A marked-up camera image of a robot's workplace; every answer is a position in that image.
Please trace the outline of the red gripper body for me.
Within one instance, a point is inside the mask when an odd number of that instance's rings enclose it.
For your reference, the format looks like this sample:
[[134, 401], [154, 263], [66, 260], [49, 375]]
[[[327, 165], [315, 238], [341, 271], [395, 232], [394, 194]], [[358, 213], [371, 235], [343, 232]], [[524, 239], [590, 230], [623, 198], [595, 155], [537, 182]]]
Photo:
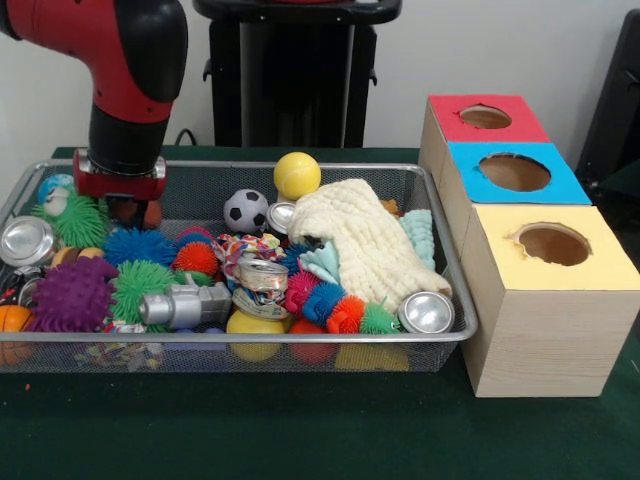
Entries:
[[74, 185], [78, 194], [94, 197], [121, 197], [134, 201], [158, 200], [167, 184], [167, 162], [158, 157], [154, 168], [145, 175], [117, 175], [97, 167], [86, 149], [73, 154]]

